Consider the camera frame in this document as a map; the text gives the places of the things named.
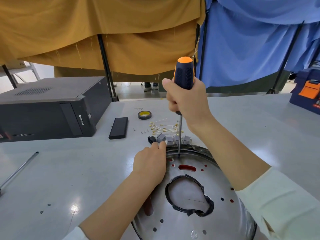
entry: white wall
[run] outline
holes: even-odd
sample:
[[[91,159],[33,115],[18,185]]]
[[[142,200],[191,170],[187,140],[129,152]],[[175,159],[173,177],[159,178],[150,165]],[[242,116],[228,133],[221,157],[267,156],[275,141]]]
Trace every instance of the white wall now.
[[[54,77],[54,67],[51,65],[42,65],[34,63],[35,69],[37,70],[40,79]],[[32,71],[20,72],[21,76],[26,82],[35,82],[37,79]],[[22,82],[18,77],[16,77],[18,83]],[[6,92],[13,89],[7,76],[0,77],[0,93]]]

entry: blue toolbox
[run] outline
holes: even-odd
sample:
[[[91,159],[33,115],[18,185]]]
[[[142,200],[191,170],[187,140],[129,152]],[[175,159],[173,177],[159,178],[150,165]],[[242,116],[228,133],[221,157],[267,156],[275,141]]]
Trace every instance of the blue toolbox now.
[[[290,103],[320,115],[320,68],[299,71]]]

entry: lenovo logo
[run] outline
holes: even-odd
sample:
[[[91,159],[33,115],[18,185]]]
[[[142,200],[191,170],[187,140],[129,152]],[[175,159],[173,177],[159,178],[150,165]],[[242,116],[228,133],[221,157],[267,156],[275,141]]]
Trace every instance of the lenovo logo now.
[[[81,124],[84,125],[80,114],[79,114],[79,118],[80,118]]]

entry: blue cloth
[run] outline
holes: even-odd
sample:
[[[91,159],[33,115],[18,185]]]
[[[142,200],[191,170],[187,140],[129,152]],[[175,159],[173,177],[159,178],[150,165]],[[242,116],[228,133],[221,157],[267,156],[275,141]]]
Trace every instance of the blue cloth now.
[[[268,24],[232,12],[214,2],[210,6],[202,81],[206,87],[239,85],[277,72],[286,55],[295,25]],[[201,26],[196,76],[199,77],[204,26]],[[320,40],[320,24],[305,24],[291,52],[286,70],[308,66]]]
[[[320,0],[218,0],[227,9],[272,24],[320,21]]]

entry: left hand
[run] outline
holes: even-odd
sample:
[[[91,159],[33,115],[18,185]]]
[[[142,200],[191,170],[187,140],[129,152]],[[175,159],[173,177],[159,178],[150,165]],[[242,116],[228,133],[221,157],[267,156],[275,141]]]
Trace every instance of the left hand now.
[[[152,143],[151,147],[145,147],[139,151],[133,162],[133,173],[145,177],[157,186],[161,183],[166,173],[166,143],[162,141],[158,147],[158,143]]]

